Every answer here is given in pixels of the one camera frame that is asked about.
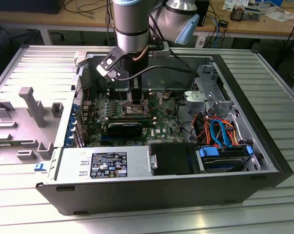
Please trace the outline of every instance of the side panel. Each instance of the side panel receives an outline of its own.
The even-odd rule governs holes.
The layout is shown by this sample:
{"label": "side panel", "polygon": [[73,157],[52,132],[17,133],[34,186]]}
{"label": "side panel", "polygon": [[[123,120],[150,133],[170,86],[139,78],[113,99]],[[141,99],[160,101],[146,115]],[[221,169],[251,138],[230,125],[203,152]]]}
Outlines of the side panel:
{"label": "side panel", "polygon": [[96,214],[241,203],[278,173],[226,177],[41,185],[36,189],[61,214]]}
{"label": "side panel", "polygon": [[266,187],[275,187],[291,175],[293,175],[293,171],[287,161],[285,160],[284,156],[280,152],[279,148],[277,147],[276,143],[268,133],[267,129],[265,128],[264,124],[258,117],[257,113],[255,112],[254,108],[246,98],[245,94],[243,93],[242,89],[240,88],[239,84],[237,83],[236,79],[230,72],[229,68],[227,67],[226,63],[222,59],[220,55],[214,55],[215,62],[220,70],[220,73],[223,75],[223,78],[226,80],[228,84],[228,88],[233,93],[234,97],[237,99],[244,116],[250,123],[251,127],[255,131],[259,141],[261,142],[262,146],[264,147],[265,151],[267,152],[269,158],[273,162],[274,166],[282,172],[282,174],[278,177],[277,180],[271,182]]}

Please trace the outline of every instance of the computer case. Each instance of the computer case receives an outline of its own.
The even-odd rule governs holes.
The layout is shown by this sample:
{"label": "computer case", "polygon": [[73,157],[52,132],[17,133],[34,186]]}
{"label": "computer case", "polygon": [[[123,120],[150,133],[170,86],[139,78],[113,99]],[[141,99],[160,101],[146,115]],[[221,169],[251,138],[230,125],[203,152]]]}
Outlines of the computer case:
{"label": "computer case", "polygon": [[196,0],[197,14],[200,16],[198,27],[202,27],[205,22],[206,13],[210,5],[210,0]]}
{"label": "computer case", "polygon": [[0,11],[58,14],[65,0],[0,0]]}

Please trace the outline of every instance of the desk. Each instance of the desk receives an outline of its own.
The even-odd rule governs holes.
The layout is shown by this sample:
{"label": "desk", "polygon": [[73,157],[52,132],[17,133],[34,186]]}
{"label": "desk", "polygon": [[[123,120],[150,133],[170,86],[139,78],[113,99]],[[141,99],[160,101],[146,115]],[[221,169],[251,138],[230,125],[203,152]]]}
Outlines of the desk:
{"label": "desk", "polygon": [[[79,5],[93,3],[93,0],[78,0]],[[83,9],[89,10],[105,5],[105,0]],[[226,37],[234,38],[256,38],[256,39],[287,39],[293,28],[293,21],[280,23],[276,20],[262,16],[259,22],[230,20],[229,11],[220,11],[224,0],[212,0],[216,13],[221,19],[229,21]],[[294,7],[294,3],[284,2],[282,7]],[[68,4],[67,8],[76,11],[74,2]],[[70,30],[70,31],[106,31],[105,23],[106,8],[103,7],[94,12],[94,19],[82,16],[77,13],[68,12],[64,9],[57,15],[47,15],[38,13],[22,12],[0,12],[0,23],[7,28],[26,28],[40,30],[45,45],[52,45],[49,30]],[[202,41],[212,34],[214,27],[209,19],[205,21],[203,27],[198,27],[194,35],[198,36],[196,47],[202,46]]]}
{"label": "desk", "polygon": [[[261,16],[258,22],[249,20],[243,20],[241,22],[232,21],[230,20],[230,11],[222,10],[223,2],[224,0],[212,0],[212,6],[221,20],[223,19],[229,22],[228,30],[225,34],[226,37],[285,40],[288,39],[293,29],[293,20],[278,22],[266,16]],[[294,8],[294,2],[289,3],[284,1],[281,7]],[[198,32],[195,32],[198,35],[196,47],[201,47],[204,44],[205,38],[210,36],[214,30],[215,27],[212,25],[211,20],[206,19],[204,26],[198,27]]]}

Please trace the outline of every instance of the workbench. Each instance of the workbench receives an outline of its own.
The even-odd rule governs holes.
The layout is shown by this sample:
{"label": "workbench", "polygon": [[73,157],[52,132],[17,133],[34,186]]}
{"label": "workbench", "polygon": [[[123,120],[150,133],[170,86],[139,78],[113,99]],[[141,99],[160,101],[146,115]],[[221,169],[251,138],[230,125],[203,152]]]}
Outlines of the workbench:
{"label": "workbench", "polygon": [[[77,51],[110,47],[30,46],[20,48],[0,77],[0,99],[35,79],[45,99],[66,98],[76,74]],[[176,53],[219,54],[294,171],[294,93],[260,54],[250,50],[175,48]],[[294,175],[242,204],[143,212],[63,216],[36,189],[46,172],[34,164],[0,165],[0,233],[294,233]]]}
{"label": "workbench", "polygon": [[[93,3],[93,0],[78,0],[79,5]],[[293,29],[293,20],[278,22],[266,16],[261,16],[259,22],[242,21],[236,22],[230,20],[230,12],[222,10],[224,0],[211,1],[215,12],[220,19],[229,21],[226,37],[232,38],[254,38],[254,39],[287,39]],[[104,6],[105,0],[91,6],[85,6],[83,10],[90,10]],[[294,7],[294,3],[284,2],[282,7]],[[71,2],[67,8],[76,11],[76,4]],[[107,25],[105,23],[106,7],[94,11],[94,19],[80,15],[78,13],[68,12],[64,9],[57,15],[22,13],[22,12],[0,12],[0,23],[6,28],[24,28],[40,30],[44,44],[52,45],[50,30],[60,31],[92,31],[105,32]],[[210,36],[215,27],[209,19],[205,20],[203,27],[197,27],[194,33],[198,36],[196,47],[202,47],[202,43],[207,36]]]}

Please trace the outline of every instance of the paper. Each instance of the paper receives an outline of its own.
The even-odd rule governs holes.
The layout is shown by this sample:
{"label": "paper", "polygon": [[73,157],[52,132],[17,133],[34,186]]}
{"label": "paper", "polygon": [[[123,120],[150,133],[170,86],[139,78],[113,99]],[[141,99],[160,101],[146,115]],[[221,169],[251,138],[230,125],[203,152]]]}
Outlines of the paper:
{"label": "paper", "polygon": [[232,11],[235,4],[237,6],[247,7],[249,5],[249,0],[225,0],[223,10]]}
{"label": "paper", "polygon": [[267,14],[265,16],[267,16],[267,17],[269,17],[269,18],[271,18],[273,20],[279,21],[279,22],[284,22],[284,21],[287,21],[287,20],[291,19],[291,16],[283,14],[283,13],[278,12],[278,11],[269,13],[269,14]]}

